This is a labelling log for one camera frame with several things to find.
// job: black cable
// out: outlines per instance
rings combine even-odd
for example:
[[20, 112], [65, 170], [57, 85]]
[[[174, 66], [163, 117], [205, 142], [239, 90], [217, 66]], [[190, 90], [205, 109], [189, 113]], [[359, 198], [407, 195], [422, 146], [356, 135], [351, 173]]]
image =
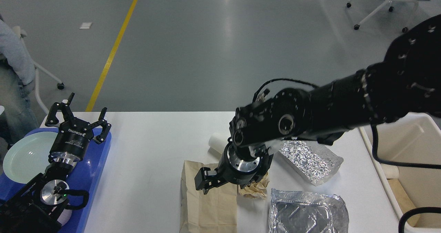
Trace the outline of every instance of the black cable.
[[272, 82], [276, 82], [276, 81], [290, 81], [290, 82], [295, 82], [295, 83], [299, 83], [299, 84], [303, 84], [303, 85], [308, 85], [311, 86], [313, 88], [318, 88], [317, 85], [309, 83], [309, 82], [304, 82], [301, 80], [295, 80], [295, 79], [290, 79], [290, 78], [276, 78], [276, 79], [271, 79], [269, 81], [266, 81], [264, 84], [262, 84], [262, 86], [260, 86], [260, 88], [254, 93], [254, 97], [253, 97], [253, 102], [256, 102], [257, 97], [259, 96], [260, 91], [268, 84], [272, 83]]
[[398, 223], [398, 233], [404, 233], [404, 226], [406, 221], [413, 215], [422, 214], [422, 213], [438, 213], [441, 214], [441, 208], [438, 207], [421, 207], [412, 209], [403, 214], [403, 217], [400, 219], [400, 223]]
[[[399, 161], [387, 161], [378, 157], [378, 130], [376, 125], [370, 125], [372, 128], [372, 156], [380, 163], [401, 166], [401, 167], [413, 167], [413, 168], [426, 168], [426, 169], [441, 169], [441, 165], [436, 164], [422, 164], [422, 163], [408, 163]], [[398, 233], [404, 233], [404, 226], [406, 221], [413, 215], [422, 213], [438, 213], [441, 214], [441, 208], [438, 207], [421, 207], [412, 209], [403, 214], [398, 223]]]
[[399, 161], [387, 161], [378, 157], [378, 131], [376, 125], [370, 125], [372, 128], [372, 156], [375, 160], [380, 163], [400, 166], [400, 167], [412, 167], [412, 168], [425, 168], [425, 169], [441, 169], [441, 165], [437, 164], [423, 164], [423, 163], [409, 163], [409, 162], [399, 162]]

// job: aluminum foil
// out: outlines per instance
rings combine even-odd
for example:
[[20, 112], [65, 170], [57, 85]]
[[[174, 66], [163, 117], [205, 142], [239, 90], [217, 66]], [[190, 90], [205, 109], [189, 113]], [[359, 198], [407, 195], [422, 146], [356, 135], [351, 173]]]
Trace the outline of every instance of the aluminum foil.
[[293, 164], [294, 170], [314, 186], [321, 185], [335, 175], [343, 158], [315, 141], [289, 140], [280, 149]]
[[270, 233], [348, 233], [349, 215], [340, 196], [271, 189]]

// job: caster wheel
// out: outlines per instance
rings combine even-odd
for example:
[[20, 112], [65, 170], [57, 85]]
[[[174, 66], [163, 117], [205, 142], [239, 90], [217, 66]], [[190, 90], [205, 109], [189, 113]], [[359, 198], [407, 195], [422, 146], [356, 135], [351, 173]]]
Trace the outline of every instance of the caster wheel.
[[64, 89], [64, 83], [57, 83], [57, 88], [60, 90]]

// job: jeans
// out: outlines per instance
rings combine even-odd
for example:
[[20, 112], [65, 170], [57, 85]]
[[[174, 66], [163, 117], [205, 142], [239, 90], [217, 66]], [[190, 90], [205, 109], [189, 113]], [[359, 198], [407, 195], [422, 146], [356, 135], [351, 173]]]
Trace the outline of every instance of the jeans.
[[0, 61], [0, 137], [12, 145], [29, 131], [38, 128], [38, 122], [30, 109], [29, 93], [34, 82], [24, 86], [14, 70]]

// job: table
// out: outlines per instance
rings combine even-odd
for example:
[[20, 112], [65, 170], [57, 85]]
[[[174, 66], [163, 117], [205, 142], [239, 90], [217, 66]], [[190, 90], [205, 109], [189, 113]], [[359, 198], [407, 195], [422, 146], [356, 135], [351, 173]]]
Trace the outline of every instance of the table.
[[[93, 122], [99, 112], [75, 112]], [[96, 191], [85, 233], [178, 233], [184, 160], [217, 163], [210, 150], [214, 132], [228, 134], [234, 112], [108, 112], [112, 145]], [[345, 159], [321, 186], [306, 183], [276, 153], [271, 188], [340, 195], [349, 212], [349, 233], [396, 233], [398, 220], [357, 129], [333, 146]], [[238, 232], [268, 233], [267, 200], [237, 198]]]

